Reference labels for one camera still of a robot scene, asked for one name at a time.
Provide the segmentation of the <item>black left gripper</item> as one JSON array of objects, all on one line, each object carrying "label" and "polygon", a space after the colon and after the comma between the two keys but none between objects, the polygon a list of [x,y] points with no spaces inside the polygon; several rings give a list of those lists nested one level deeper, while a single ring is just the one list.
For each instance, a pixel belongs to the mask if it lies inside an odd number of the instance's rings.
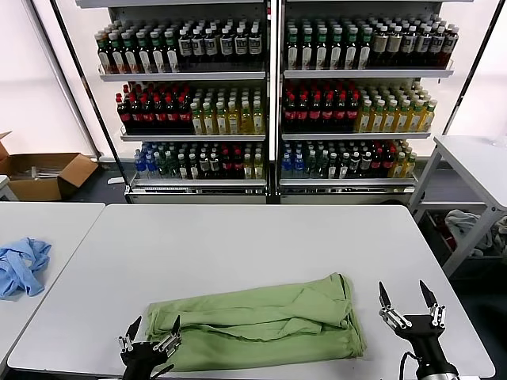
[{"label": "black left gripper", "polygon": [[126,333],[118,337],[120,357],[126,366],[123,380],[150,380],[171,371],[173,364],[167,364],[167,352],[175,352],[181,344],[181,316],[178,315],[172,329],[157,344],[134,343],[142,317],[138,316],[128,326]]}]

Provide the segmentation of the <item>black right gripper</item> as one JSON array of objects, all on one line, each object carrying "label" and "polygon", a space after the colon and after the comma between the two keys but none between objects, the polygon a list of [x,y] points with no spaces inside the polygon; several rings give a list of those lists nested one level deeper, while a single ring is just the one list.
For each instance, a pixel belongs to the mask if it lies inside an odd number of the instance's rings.
[{"label": "black right gripper", "polygon": [[436,300],[435,294],[420,280],[419,285],[429,315],[400,314],[392,305],[387,291],[379,281],[380,317],[395,330],[395,334],[407,340],[417,357],[420,367],[443,367],[447,362],[439,338],[444,332],[447,309]]}]

